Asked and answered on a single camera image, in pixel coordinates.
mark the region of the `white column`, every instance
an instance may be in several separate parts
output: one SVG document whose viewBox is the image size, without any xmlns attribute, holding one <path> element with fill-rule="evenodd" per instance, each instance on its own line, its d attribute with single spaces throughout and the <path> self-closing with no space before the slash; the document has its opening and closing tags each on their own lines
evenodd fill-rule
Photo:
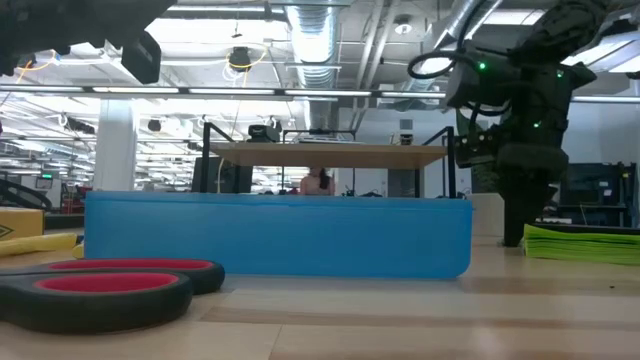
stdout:
<svg viewBox="0 0 640 360">
<path fill-rule="evenodd" d="M 94 189 L 132 191 L 139 118 L 130 100 L 102 100 Z"/>
</svg>

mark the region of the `black cable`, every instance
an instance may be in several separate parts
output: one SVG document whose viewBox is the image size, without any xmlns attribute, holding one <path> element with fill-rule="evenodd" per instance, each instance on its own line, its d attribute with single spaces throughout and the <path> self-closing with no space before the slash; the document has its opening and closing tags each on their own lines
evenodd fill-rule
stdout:
<svg viewBox="0 0 640 360">
<path fill-rule="evenodd" d="M 484 5 L 484 3 L 487 0 L 480 0 L 476 6 L 474 6 L 474 8 L 471 10 L 471 12 L 469 13 L 469 16 L 465 19 L 464 24 L 462 24 L 462 29 L 460 30 L 460 35 L 458 36 L 458 40 L 456 42 L 456 49 L 453 51 L 433 51 L 427 54 L 422 54 L 417 56 L 415 59 L 411 60 L 411 62 L 409 63 L 408 66 L 408 72 L 409 72 L 409 76 L 411 76 L 414 79 L 418 79 L 418 80 L 428 80 L 428 79 L 433 79 L 433 78 L 437 78 L 439 76 L 445 75 L 447 73 L 449 73 L 449 71 L 451 69 L 453 69 L 457 64 L 458 61 L 462 61 L 462 62 L 466 62 L 468 65 L 471 65 L 471 68 L 478 71 L 475 66 L 474 66 L 474 62 L 471 58 L 469 58 L 468 56 L 464 55 L 464 48 L 463 48 L 463 43 L 464 43 L 464 38 L 467 35 L 467 32 L 469 31 L 469 26 L 471 26 L 471 20 L 473 20 L 473 18 L 476 16 L 476 14 L 478 13 L 478 11 L 480 11 L 480 9 L 482 8 L 482 5 Z M 429 74 L 418 74 L 417 72 L 415 72 L 413 70 L 413 68 L 418 64 L 421 63 L 425 60 L 428 59 L 437 59 L 437 58 L 449 58 L 451 59 L 451 64 L 449 64 L 449 66 L 447 66 L 446 68 L 434 72 L 434 73 L 429 73 Z"/>
<path fill-rule="evenodd" d="M 413 68 L 418 63 L 421 63 L 421 62 L 423 62 L 425 60 L 438 59 L 438 58 L 449 58 L 449 59 L 451 59 L 453 61 L 451 62 L 451 65 L 447 66 L 445 69 L 440 70 L 438 72 L 434 72 L 434 73 L 418 74 L 417 72 L 415 72 L 413 70 Z M 430 53 L 418 55 L 413 60 L 411 60 L 411 62 L 409 63 L 409 70 L 408 70 L 409 71 L 409 76 L 411 76 L 414 79 L 419 79 L 419 80 L 433 79 L 433 78 L 436 78 L 438 76 L 442 76 L 442 75 L 448 73 L 449 70 L 451 70 L 451 68 L 453 66 L 455 66 L 458 61 L 465 62 L 468 65 L 470 65 L 471 67 L 473 67 L 473 65 L 474 65 L 473 59 L 471 59 L 470 57 L 464 55 L 461 52 L 457 52 L 457 51 L 433 51 L 433 52 L 430 52 Z"/>
</svg>

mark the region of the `cable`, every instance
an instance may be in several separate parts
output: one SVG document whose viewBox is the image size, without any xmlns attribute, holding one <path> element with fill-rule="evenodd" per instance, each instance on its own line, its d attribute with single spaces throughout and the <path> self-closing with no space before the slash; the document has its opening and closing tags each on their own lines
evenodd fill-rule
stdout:
<svg viewBox="0 0 640 360">
<path fill-rule="evenodd" d="M 434 73 L 429 73 L 429 74 L 419 74 L 417 72 L 415 72 L 413 70 L 413 68 L 418 64 L 421 63 L 425 60 L 429 60 L 429 59 L 439 59 L 439 58 L 449 58 L 451 60 L 453 60 L 451 62 L 451 64 L 449 66 L 447 66 L 446 68 L 434 72 Z M 473 69 L 475 69 L 474 62 L 473 59 L 471 59 L 470 57 L 464 55 L 461 52 L 456 51 L 433 51 L 430 53 L 426 53 L 426 54 L 422 54 L 422 55 L 418 55 L 416 56 L 413 60 L 411 60 L 411 62 L 409 63 L 409 76 L 411 76 L 414 79 L 418 79 L 418 80 L 427 80 L 427 79 L 433 79 L 436 78 L 438 76 L 442 76 L 446 73 L 449 72 L 449 70 L 451 70 L 458 61 L 467 63 L 468 65 L 470 65 Z"/>
<path fill-rule="evenodd" d="M 247 86 L 247 79 L 249 78 L 249 71 L 244 73 L 244 81 L 242 83 L 242 87 Z M 233 138 L 233 134 L 236 132 L 236 125 L 238 124 L 238 116 L 240 115 L 240 106 L 242 106 L 242 100 L 238 102 L 238 109 L 236 110 L 236 117 L 233 120 L 233 126 L 231 127 L 231 138 Z M 220 180 L 222 180 L 222 166 L 224 166 L 224 158 L 220 160 L 220 166 L 218 166 L 218 194 L 220 194 Z"/>
<path fill-rule="evenodd" d="M 58 56 L 56 51 L 55 50 L 51 50 L 51 59 L 49 59 L 49 61 L 46 64 L 44 64 L 42 66 L 39 66 L 37 68 L 29 68 L 30 64 L 27 63 L 26 67 L 24 67 L 24 68 L 18 67 L 18 69 L 20 69 L 22 71 L 38 71 L 38 70 L 42 70 L 42 69 L 46 68 L 47 66 L 53 64 L 53 62 L 56 61 L 56 56 Z"/>
<path fill-rule="evenodd" d="M 2 109 L 2 106 L 4 105 L 4 103 L 7 102 L 7 100 L 9 99 L 9 96 L 11 96 L 11 91 L 9 91 L 7 96 L 5 96 L 4 99 L 2 100 L 2 102 L 0 103 L 0 109 Z"/>
<path fill-rule="evenodd" d="M 29 60 L 27 62 L 27 68 L 29 67 L 29 65 L 31 65 L 31 60 Z M 27 72 L 27 69 L 22 69 L 22 74 L 20 74 L 20 77 L 18 78 L 18 80 L 16 81 L 16 84 L 20 84 L 20 81 L 22 81 L 22 78 L 24 77 L 24 74 Z"/>
<path fill-rule="evenodd" d="M 262 52 L 262 55 L 260 55 L 260 58 L 254 62 L 252 62 L 249 65 L 236 65 L 234 63 L 231 62 L 230 58 L 231 58 L 231 53 L 227 54 L 227 64 L 229 64 L 229 66 L 234 67 L 236 69 L 247 69 L 250 68 L 254 65 L 258 65 L 262 62 L 262 60 L 264 60 L 265 56 L 267 56 L 267 52 L 268 52 L 268 48 L 267 46 L 265 46 L 264 44 L 262 45 L 264 46 L 264 51 Z"/>
<path fill-rule="evenodd" d="M 469 16 L 467 17 L 467 19 L 464 21 L 464 24 L 462 25 L 462 29 L 460 30 L 460 35 L 458 36 L 458 40 L 456 42 L 456 49 L 452 50 L 452 51 L 433 51 L 427 54 L 422 54 L 419 55 L 418 57 L 416 57 L 415 59 L 411 60 L 411 62 L 409 63 L 409 76 L 411 76 L 414 79 L 418 79 L 418 80 L 428 80 L 428 79 L 433 79 L 442 75 L 445 75 L 447 73 L 449 73 L 449 71 L 451 69 L 453 69 L 457 64 L 458 61 L 462 61 L 462 62 L 466 62 L 467 64 L 471 65 L 471 68 L 478 71 L 475 66 L 473 66 L 473 60 L 471 58 L 469 58 L 468 56 L 464 55 L 464 48 L 463 48 L 463 43 L 464 43 L 464 38 L 467 35 L 467 32 L 469 31 L 469 27 L 471 26 L 471 20 L 473 20 L 473 18 L 476 16 L 476 14 L 478 13 L 478 11 L 480 11 L 480 9 L 482 8 L 482 6 L 484 5 L 484 3 L 486 2 L 486 0 L 480 0 L 476 6 L 471 10 L 471 12 L 469 13 Z M 429 74 L 418 74 L 416 73 L 413 68 L 418 64 L 421 63 L 425 60 L 428 59 L 437 59 L 437 58 L 449 58 L 451 59 L 451 64 L 449 64 L 449 66 L 447 66 L 446 68 L 438 71 L 438 72 L 434 72 L 434 73 L 429 73 Z"/>
</svg>

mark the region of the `metal frame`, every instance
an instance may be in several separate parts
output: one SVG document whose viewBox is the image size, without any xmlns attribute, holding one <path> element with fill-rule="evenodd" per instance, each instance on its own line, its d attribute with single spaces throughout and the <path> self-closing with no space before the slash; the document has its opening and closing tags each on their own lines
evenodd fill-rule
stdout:
<svg viewBox="0 0 640 360">
<path fill-rule="evenodd" d="M 202 163 L 200 164 L 200 192 L 207 193 L 209 192 L 209 158 L 211 155 L 211 129 L 220 134 L 223 138 L 227 139 L 229 142 L 236 142 L 233 140 L 229 134 L 222 131 L 215 124 L 210 122 L 204 123 L 204 129 L 202 133 Z M 239 178 L 240 168 L 236 167 L 236 178 L 235 183 L 233 185 L 234 192 L 239 192 L 240 187 L 240 178 Z"/>
<path fill-rule="evenodd" d="M 442 146 L 447 147 L 447 159 L 442 159 L 442 195 L 447 193 L 447 173 L 449 174 L 449 198 L 455 199 L 458 196 L 456 190 L 456 156 L 455 156 L 455 131 L 453 126 L 447 126 L 438 131 L 429 140 L 425 141 L 422 146 L 428 146 L 438 139 L 442 139 Z"/>
<path fill-rule="evenodd" d="M 203 146 L 202 146 L 202 163 L 200 164 L 200 192 L 207 193 L 208 192 L 208 183 L 209 183 L 209 158 L 211 153 L 211 129 L 216 131 L 222 137 L 227 139 L 229 142 L 236 142 L 231 138 L 227 133 L 222 131 L 216 125 L 206 122 L 204 124 L 203 131 Z M 287 141 L 287 135 L 291 133 L 297 134 L 309 134 L 312 131 L 310 130 L 283 130 L 282 132 L 282 143 L 285 144 Z M 350 134 L 353 136 L 353 140 L 357 139 L 357 135 L 355 131 L 351 130 L 336 130 L 331 131 L 332 134 Z M 434 136 L 432 136 L 429 140 L 425 141 L 422 146 L 429 146 L 429 144 L 433 143 L 437 139 L 442 139 L 442 146 L 447 147 L 447 159 L 446 161 L 443 159 L 442 161 L 442 193 L 446 194 L 446 183 L 447 177 L 445 171 L 447 170 L 449 173 L 449 198 L 455 199 L 457 197 L 456 190 L 456 160 L 455 160 L 455 144 L 454 144 L 454 129 L 453 126 L 447 126 L 444 129 L 440 130 Z M 356 169 L 353 169 L 353 188 L 355 191 L 356 187 Z M 420 188 L 422 185 L 422 169 L 415 169 L 414 171 L 414 181 L 415 181 L 415 197 L 422 197 Z M 234 192 L 238 193 L 240 191 L 240 168 L 236 167 L 236 178 L 234 183 Z M 285 180 L 285 166 L 282 167 L 282 180 L 281 180 L 281 189 L 284 190 L 284 180 Z"/>
<path fill-rule="evenodd" d="M 310 134 L 312 133 L 311 130 L 283 130 L 282 131 L 282 143 L 286 144 L 287 143 L 287 135 L 288 134 Z M 356 136 L 356 131 L 353 130 L 335 130 L 335 131 L 331 131 L 331 134 L 337 135 L 337 134 L 349 134 L 351 136 L 353 136 L 353 141 L 356 141 L 357 136 Z M 285 167 L 282 167 L 282 180 L 280 181 L 280 190 L 284 191 L 284 171 L 285 171 Z M 356 169 L 353 168 L 353 183 L 352 183 L 352 191 L 355 192 L 356 190 Z"/>
</svg>

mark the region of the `red ring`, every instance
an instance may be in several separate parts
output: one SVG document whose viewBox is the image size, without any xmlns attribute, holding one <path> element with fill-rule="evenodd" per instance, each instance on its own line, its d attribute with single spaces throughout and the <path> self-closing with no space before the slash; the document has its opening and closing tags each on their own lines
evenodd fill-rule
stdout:
<svg viewBox="0 0 640 360">
<path fill-rule="evenodd" d="M 40 280 L 35 287 L 46 290 L 83 293 L 122 293 L 151 290 L 178 282 L 172 274 L 112 273 L 67 275 Z"/>
<path fill-rule="evenodd" d="M 52 270 L 104 269 L 104 268 L 140 268 L 140 269 L 174 269 L 195 270 L 208 269 L 213 263 L 204 260 L 177 259 L 98 259 L 75 260 L 52 264 Z"/>
</svg>

